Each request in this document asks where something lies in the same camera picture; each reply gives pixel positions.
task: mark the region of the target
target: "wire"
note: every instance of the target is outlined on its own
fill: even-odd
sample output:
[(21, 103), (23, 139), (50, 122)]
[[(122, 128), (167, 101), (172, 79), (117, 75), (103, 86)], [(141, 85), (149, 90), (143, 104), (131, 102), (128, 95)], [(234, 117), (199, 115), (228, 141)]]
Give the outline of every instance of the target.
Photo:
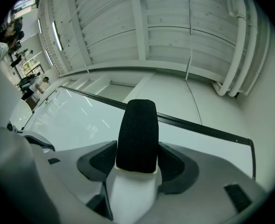
[(195, 106), (196, 106), (196, 108), (197, 108), (197, 113), (198, 113), (198, 116), (199, 116), (199, 121), (201, 122), (201, 125), (203, 125), (203, 123), (202, 123), (202, 118), (201, 118), (201, 115), (199, 114), (198, 107), (197, 107), (197, 103), (195, 102), (195, 99), (194, 99), (194, 96), (193, 96), (193, 94), (192, 94), (192, 91), (191, 91), (191, 89), (190, 89), (190, 87), (189, 87), (189, 85), (188, 85), (188, 83), (187, 83), (186, 80), (185, 80), (185, 82), (186, 82), (186, 84), (187, 84), (187, 86), (188, 86), (188, 88), (189, 88), (189, 90), (190, 90), (190, 93), (191, 93), (192, 98), (193, 98), (193, 100), (194, 100)]

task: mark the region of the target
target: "tube light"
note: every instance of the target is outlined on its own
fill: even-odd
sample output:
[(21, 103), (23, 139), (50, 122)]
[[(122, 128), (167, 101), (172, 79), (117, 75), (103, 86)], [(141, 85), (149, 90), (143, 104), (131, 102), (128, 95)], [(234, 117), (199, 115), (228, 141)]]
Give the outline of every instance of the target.
[(58, 39), (58, 35), (57, 35), (57, 31), (56, 31), (56, 27), (55, 27), (55, 23), (54, 22), (52, 22), (52, 28), (53, 28), (54, 37), (56, 39), (56, 43), (57, 43), (58, 49), (60, 51), (62, 51), (63, 49), (62, 49), (61, 43), (60, 43), (60, 41)]
[(42, 29), (41, 29), (40, 19), (38, 19), (38, 24), (39, 24), (40, 33), (42, 34)]
[(50, 62), (50, 64), (53, 66), (53, 63), (52, 63), (52, 61), (51, 61), (51, 59), (50, 59), (50, 56), (49, 56), (49, 54), (48, 54), (48, 51), (47, 51), (47, 50), (45, 50), (45, 52), (46, 52), (46, 55), (47, 55), (48, 61), (49, 61), (49, 62)]

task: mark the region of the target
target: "ceiling light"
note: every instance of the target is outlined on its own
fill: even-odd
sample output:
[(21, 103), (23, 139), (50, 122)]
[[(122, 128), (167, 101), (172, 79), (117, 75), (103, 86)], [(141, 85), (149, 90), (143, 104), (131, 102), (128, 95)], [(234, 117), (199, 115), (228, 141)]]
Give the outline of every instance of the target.
[(41, 29), (40, 19), (38, 19), (38, 24), (39, 24), (40, 33), (42, 34), (42, 29)]
[(49, 62), (50, 62), (50, 64), (53, 66), (53, 63), (52, 63), (52, 61), (51, 61), (51, 59), (50, 59), (50, 56), (49, 56), (49, 54), (48, 54), (48, 51), (47, 51), (47, 50), (45, 50), (45, 52), (46, 52), (46, 55), (47, 55), (48, 61), (49, 61)]
[(60, 51), (62, 51), (63, 49), (62, 49), (61, 43), (60, 43), (60, 41), (59, 41), (59, 39), (58, 39), (58, 34), (57, 34), (57, 31), (56, 31), (56, 27), (55, 27), (55, 23), (54, 23), (54, 22), (52, 22), (52, 28), (53, 28), (54, 37), (55, 37), (55, 40), (56, 40), (58, 49), (59, 49)]

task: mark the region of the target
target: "whiteboard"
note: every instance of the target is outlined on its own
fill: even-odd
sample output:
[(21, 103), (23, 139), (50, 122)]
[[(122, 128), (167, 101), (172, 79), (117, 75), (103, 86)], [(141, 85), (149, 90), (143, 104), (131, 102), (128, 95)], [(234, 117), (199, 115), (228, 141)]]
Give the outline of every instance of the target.
[[(38, 107), (25, 126), (48, 139), (57, 151), (118, 140), (124, 110), (59, 88)], [(159, 141), (228, 160), (253, 176), (251, 147), (159, 121)]]

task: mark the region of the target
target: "cable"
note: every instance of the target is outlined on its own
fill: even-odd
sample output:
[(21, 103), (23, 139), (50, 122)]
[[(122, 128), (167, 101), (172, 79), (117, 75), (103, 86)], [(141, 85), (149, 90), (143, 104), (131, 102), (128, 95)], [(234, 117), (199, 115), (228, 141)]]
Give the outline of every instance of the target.
[(193, 96), (193, 94), (192, 94), (192, 91), (191, 91), (191, 89), (190, 89), (190, 87), (189, 87), (187, 81), (185, 81), (185, 82), (186, 82), (186, 84), (187, 84), (187, 86), (188, 86), (188, 88), (189, 88), (189, 90), (190, 90), (190, 93), (191, 93), (192, 98), (193, 98), (193, 100), (194, 100), (195, 106), (196, 106), (196, 108), (197, 108), (197, 113), (198, 113), (198, 116), (199, 116), (199, 121), (201, 122), (201, 125), (203, 125), (203, 123), (202, 123), (202, 118), (201, 118), (201, 115), (199, 114), (198, 107), (197, 107), (197, 103), (195, 102), (195, 99), (194, 99), (194, 96)]

